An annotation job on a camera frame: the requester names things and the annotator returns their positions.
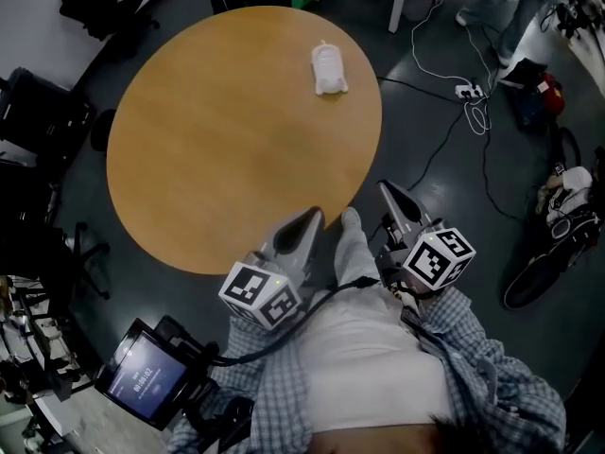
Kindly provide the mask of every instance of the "bicycle wheel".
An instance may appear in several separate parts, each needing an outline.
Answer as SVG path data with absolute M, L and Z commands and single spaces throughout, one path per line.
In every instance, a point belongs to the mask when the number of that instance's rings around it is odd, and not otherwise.
M 540 255 L 509 284 L 502 298 L 504 306 L 508 309 L 527 306 L 555 284 L 560 274 L 560 269 L 551 255 Z

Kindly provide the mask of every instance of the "round wooden table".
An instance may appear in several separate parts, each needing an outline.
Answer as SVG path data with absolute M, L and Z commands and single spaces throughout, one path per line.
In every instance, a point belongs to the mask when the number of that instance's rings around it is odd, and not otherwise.
M 311 50 L 340 47 L 349 93 L 316 96 Z M 190 26 L 147 61 L 112 125 L 124 227 L 175 268 L 223 274 L 280 222 L 333 221 L 363 182 L 382 106 L 368 59 L 312 13 L 253 7 Z

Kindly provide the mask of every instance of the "white wall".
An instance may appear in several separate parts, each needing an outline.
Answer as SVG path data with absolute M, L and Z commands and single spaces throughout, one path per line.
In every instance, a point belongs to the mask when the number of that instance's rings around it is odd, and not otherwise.
M 72 87 L 104 43 L 59 14 L 61 0 L 0 0 L 0 76 L 25 67 Z

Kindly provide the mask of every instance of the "power strip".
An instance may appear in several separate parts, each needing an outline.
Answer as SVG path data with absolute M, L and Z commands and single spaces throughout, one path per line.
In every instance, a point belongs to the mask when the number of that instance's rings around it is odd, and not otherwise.
M 475 87 L 469 86 L 468 84 L 460 84 L 456 86 L 456 96 L 463 101 L 475 101 L 485 97 L 481 86 L 476 85 Z

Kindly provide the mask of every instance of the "dark gray floor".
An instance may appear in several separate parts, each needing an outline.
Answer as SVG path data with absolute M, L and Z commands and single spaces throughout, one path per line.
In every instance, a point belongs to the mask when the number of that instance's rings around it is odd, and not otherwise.
M 416 33 L 417 52 L 423 64 L 435 72 L 484 79 L 485 70 L 466 32 L 454 25 L 454 15 L 464 1 L 445 0 L 430 23 Z M 322 0 L 310 10 L 346 30 L 366 52 L 378 76 L 452 95 L 451 81 L 433 79 L 414 65 L 409 22 L 402 19 L 395 35 L 387 32 L 391 5 L 392 0 Z M 147 34 L 138 55 L 129 61 L 103 65 L 86 82 L 86 92 L 101 111 L 117 106 L 137 70 L 163 43 L 212 11 L 208 0 L 162 0 L 153 13 L 162 28 Z M 474 35 L 488 65 L 495 66 L 478 29 Z M 576 135 L 584 162 L 592 161 L 594 147 L 605 144 L 599 135 L 605 101 L 562 39 L 548 32 L 533 36 L 530 44 L 531 57 L 548 63 L 563 84 L 567 106 L 560 122 Z M 370 174 L 354 198 L 367 233 L 379 220 L 373 184 L 383 178 L 402 185 L 415 181 L 459 112 L 455 104 L 401 84 L 385 82 L 381 92 L 384 111 L 380 145 Z M 528 190 L 543 182 L 548 174 L 547 142 L 515 128 L 499 88 L 493 94 L 490 115 L 491 190 L 503 208 L 522 216 Z M 603 331 L 605 270 L 601 265 L 605 253 L 601 247 L 583 256 L 535 304 L 518 312 L 504 309 L 499 299 L 502 276 L 515 245 L 523 237 L 524 227 L 497 215 L 487 200 L 481 176 L 484 142 L 485 136 L 474 135 L 461 119 L 416 192 L 434 217 L 447 218 L 475 246 L 476 259 L 458 285 L 473 299 L 474 311 L 488 334 L 503 341 L 510 355 L 525 361 L 565 396 L 578 380 Z M 104 157 L 88 144 L 67 174 L 58 224 L 70 229 L 77 220 L 87 221 L 93 232 L 112 246 L 111 255 L 100 261 L 95 271 L 111 289 L 112 298 L 104 302 L 89 295 L 73 306 L 103 358 L 112 353 L 135 317 L 154 325 L 165 313 L 181 321 L 200 341 L 219 340 L 224 344 L 227 308 L 216 297 L 222 278 L 174 270 L 142 251 L 113 210 Z M 326 235 L 319 257 L 320 277 L 330 270 L 337 236 L 338 226 Z M 372 248 L 379 246 L 377 238 Z

